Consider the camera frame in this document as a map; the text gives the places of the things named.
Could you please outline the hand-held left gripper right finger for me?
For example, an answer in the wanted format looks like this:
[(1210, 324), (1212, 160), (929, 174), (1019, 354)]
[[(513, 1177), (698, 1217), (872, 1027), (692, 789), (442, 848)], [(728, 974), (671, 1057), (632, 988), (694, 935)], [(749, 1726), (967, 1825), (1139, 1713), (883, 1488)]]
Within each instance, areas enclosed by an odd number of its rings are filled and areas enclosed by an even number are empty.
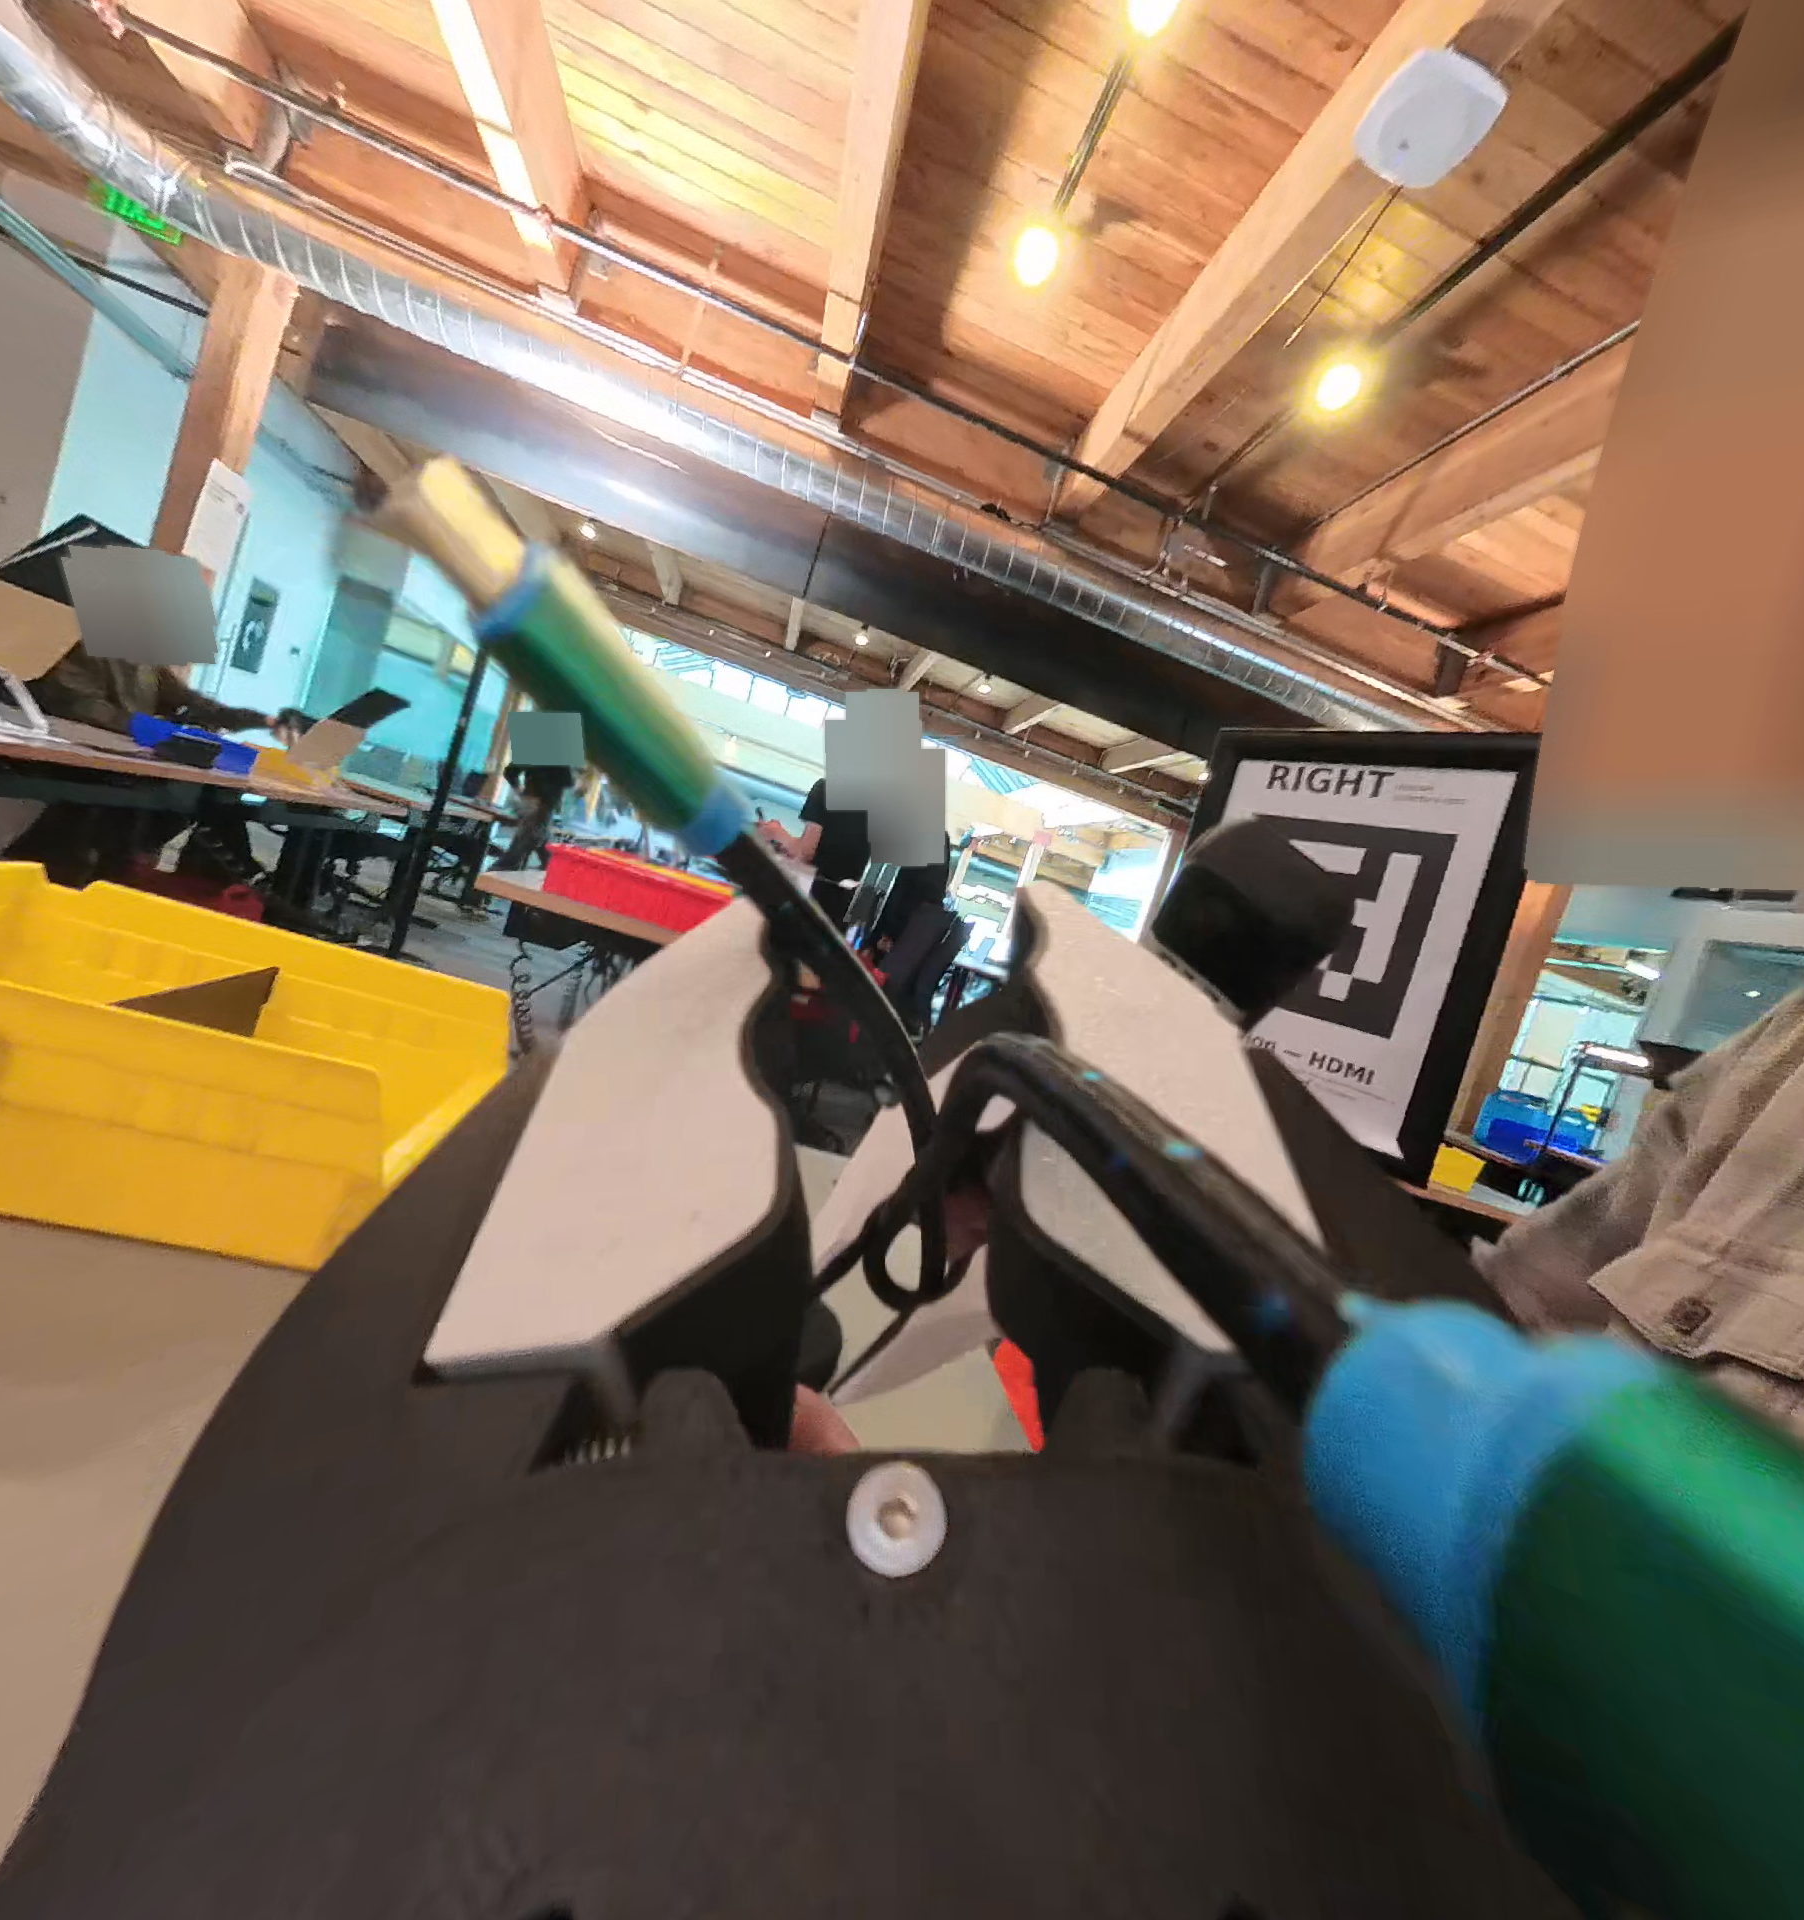
[[(1035, 1033), (1101, 1070), (1325, 1249), (1249, 1045), (1202, 985), (1051, 884), (1019, 901), (1009, 982), (1030, 996)], [(1179, 1447), (1275, 1450), (1277, 1409), (1228, 1339), (1030, 1121), (1011, 1129), (995, 1166), (985, 1300), (995, 1335), (1051, 1368), (1042, 1427), (1077, 1373), (1112, 1368), (1152, 1397), (1168, 1391)]]

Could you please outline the long red plastic bin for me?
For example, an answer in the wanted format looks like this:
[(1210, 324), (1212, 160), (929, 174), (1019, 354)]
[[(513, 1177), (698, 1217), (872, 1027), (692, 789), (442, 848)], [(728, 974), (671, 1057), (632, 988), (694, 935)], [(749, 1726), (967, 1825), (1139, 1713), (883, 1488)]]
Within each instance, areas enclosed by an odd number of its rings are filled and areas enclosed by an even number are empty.
[(733, 892), (716, 882), (644, 862), (623, 853), (556, 847), (546, 853), (546, 901), (570, 901), (619, 922), (689, 933), (729, 907)]

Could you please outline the black framed marker sign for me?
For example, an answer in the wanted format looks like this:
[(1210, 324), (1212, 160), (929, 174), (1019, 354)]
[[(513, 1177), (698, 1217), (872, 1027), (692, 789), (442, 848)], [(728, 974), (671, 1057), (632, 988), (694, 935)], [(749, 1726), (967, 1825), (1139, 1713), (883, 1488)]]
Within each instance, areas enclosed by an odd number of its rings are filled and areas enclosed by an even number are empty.
[(1193, 828), (1270, 823), (1347, 901), (1246, 1029), (1390, 1173), (1428, 1177), (1513, 930), (1534, 734), (1224, 729)]

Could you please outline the white ceiling sensor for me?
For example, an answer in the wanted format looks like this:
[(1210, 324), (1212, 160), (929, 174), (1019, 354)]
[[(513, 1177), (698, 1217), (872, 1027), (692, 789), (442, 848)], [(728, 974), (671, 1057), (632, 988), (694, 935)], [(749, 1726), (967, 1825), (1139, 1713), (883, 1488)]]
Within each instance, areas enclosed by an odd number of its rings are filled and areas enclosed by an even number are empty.
[(1507, 85), (1454, 49), (1418, 51), (1384, 83), (1350, 135), (1354, 159), (1390, 188), (1428, 190), (1483, 141)]

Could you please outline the white paper notice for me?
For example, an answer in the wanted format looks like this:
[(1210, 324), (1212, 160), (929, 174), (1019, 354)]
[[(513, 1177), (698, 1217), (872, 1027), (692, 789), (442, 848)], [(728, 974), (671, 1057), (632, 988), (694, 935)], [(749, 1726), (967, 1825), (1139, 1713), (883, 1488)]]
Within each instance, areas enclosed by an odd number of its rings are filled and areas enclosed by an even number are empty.
[(250, 514), (252, 485), (244, 472), (209, 459), (181, 554), (212, 582), (221, 581), (236, 562)]

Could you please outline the small blue bin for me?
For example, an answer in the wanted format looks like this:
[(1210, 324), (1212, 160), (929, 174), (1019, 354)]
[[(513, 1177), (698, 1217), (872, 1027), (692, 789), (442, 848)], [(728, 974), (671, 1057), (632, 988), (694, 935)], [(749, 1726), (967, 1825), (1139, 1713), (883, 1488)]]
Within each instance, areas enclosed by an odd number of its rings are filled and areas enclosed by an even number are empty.
[(129, 715), (129, 737), (158, 762), (231, 777), (250, 775), (262, 752), (225, 734), (150, 714)]

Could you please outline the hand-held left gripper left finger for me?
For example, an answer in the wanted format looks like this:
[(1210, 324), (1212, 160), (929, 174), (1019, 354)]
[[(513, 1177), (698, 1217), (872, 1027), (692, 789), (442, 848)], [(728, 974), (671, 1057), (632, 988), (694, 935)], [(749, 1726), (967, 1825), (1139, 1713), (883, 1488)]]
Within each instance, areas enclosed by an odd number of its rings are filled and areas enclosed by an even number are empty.
[(765, 1045), (788, 985), (748, 901), (662, 948), (563, 1039), (424, 1348), (441, 1380), (719, 1380), (783, 1449), (814, 1295)]

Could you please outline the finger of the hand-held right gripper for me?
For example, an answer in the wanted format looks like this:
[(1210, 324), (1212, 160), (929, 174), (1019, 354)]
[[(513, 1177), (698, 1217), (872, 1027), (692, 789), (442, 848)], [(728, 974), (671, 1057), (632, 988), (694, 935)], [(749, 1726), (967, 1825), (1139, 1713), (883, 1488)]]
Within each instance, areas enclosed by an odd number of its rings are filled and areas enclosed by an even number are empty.
[[(940, 1107), (954, 1070), (933, 1072), (929, 1078), (931, 1096)], [(915, 1140), (899, 1103), (881, 1107), (869, 1125), (865, 1140), (846, 1155), (836, 1174), (836, 1183), (817, 1212), (817, 1281), (824, 1282), (857, 1278), (863, 1275), (863, 1255), (849, 1254), (857, 1240), (867, 1217), (899, 1186), (915, 1166)], [(946, 1291), (960, 1291), (970, 1281), (979, 1284), (979, 1226), (957, 1231), (956, 1212), (947, 1215), (946, 1233)], [(902, 1259), (899, 1237), (890, 1249), (893, 1264), (890, 1276), (897, 1287), (915, 1289), (910, 1275), (915, 1267)]]

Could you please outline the green exit sign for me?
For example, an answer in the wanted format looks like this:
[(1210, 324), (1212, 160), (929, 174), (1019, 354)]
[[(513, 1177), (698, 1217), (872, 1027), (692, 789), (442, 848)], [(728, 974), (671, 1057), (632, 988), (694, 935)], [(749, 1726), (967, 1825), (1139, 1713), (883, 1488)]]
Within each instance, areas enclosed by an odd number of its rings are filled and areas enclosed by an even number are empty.
[(101, 179), (87, 181), (87, 202), (153, 245), (178, 249), (186, 239), (185, 232), (165, 217)]

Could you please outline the long grey desk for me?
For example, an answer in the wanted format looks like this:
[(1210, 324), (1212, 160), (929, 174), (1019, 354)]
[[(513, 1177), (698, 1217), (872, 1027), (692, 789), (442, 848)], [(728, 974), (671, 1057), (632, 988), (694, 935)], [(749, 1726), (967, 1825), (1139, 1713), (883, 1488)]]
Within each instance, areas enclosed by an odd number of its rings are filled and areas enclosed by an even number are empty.
[(38, 803), (59, 832), (49, 878), (110, 879), (345, 948), (385, 953), (410, 804), (337, 777), (297, 795), (158, 762), (130, 740), (0, 740), (0, 803)]

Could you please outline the wooden-edged desk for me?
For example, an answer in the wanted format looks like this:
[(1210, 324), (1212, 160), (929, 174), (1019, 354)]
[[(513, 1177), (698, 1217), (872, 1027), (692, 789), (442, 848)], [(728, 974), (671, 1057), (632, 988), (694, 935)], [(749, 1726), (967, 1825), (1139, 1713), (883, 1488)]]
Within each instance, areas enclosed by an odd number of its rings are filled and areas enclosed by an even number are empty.
[(521, 1048), (535, 1033), (535, 1008), (553, 1002), (553, 1027), (568, 1032), (638, 964), (674, 945), (657, 930), (619, 922), (570, 901), (546, 901), (544, 875), (486, 873), (475, 890), (504, 909), (506, 996)]

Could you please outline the round silver duct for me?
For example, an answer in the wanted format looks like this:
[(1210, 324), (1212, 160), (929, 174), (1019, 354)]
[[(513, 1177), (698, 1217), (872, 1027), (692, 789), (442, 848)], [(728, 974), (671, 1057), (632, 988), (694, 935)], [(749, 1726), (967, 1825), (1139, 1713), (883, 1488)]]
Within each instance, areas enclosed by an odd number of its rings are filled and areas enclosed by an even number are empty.
[(774, 492), (844, 509), (848, 520), (916, 554), (960, 564), (985, 582), (1085, 617), (1201, 674), (1266, 694), (1290, 714), (1338, 725), (1454, 724), (1428, 696), (1384, 688), (1282, 640), (1249, 614), (1205, 612), (1090, 564), (1057, 540), (986, 516), (925, 478), (830, 445), (805, 421), (757, 397), (720, 397), (692, 375), (623, 351), (589, 322), (495, 297), (468, 304), (426, 286), (416, 264), (387, 267), (283, 215), (241, 179), (201, 173), (105, 101), (18, 4), (0, 4), (0, 105), (85, 174), (143, 202), (215, 251), (290, 277), (307, 293), (387, 324), (462, 362), (558, 397), (600, 422), (638, 431)]

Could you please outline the yellow plastic bin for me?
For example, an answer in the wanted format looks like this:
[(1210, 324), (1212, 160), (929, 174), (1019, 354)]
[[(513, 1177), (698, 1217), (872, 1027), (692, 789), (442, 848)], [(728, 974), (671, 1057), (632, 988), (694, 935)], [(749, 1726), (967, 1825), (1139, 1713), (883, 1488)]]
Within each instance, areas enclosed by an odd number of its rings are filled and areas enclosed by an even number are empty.
[(0, 1215), (312, 1273), (506, 1056), (498, 990), (0, 862)]

